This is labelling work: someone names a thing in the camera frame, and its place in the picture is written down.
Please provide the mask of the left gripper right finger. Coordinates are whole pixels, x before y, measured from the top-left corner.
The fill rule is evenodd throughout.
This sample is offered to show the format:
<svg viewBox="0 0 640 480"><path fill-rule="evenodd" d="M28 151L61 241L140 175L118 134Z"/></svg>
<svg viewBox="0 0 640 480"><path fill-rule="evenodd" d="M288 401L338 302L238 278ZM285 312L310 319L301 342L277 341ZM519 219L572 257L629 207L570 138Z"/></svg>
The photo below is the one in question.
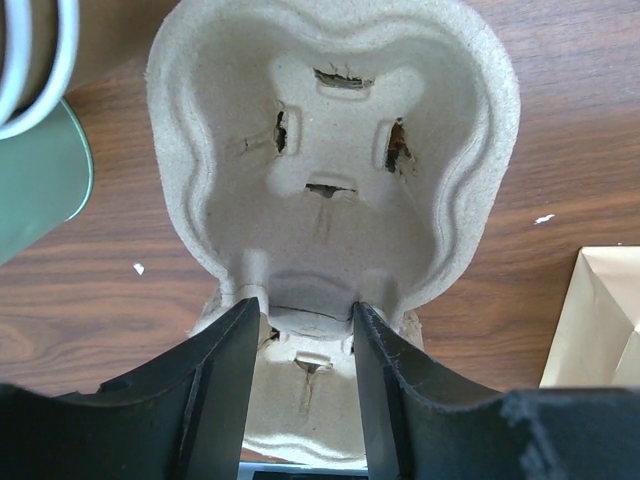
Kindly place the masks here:
<svg viewBox="0 0 640 480"><path fill-rule="evenodd" d="M473 382L352 307L372 479L636 479L639 390Z"/></svg>

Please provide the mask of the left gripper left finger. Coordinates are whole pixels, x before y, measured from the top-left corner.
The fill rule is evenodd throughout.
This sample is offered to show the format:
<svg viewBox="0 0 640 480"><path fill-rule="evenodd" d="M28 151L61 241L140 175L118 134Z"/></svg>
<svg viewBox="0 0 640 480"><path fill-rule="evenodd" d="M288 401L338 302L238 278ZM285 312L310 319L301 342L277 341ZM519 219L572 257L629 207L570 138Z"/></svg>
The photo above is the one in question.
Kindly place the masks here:
<svg viewBox="0 0 640 480"><path fill-rule="evenodd" d="M2 478L236 478L259 326L244 299L93 394L2 384Z"/></svg>

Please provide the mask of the brown paper bag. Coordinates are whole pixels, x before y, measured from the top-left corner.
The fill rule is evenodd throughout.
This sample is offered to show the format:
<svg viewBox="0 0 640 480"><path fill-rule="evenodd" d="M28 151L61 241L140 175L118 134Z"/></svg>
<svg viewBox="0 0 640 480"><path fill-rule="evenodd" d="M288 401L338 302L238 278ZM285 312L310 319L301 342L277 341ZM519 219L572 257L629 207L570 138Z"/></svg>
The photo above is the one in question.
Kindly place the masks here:
<svg viewBox="0 0 640 480"><path fill-rule="evenodd" d="M577 256L540 381L551 387L639 385L639 248Z"/></svg>

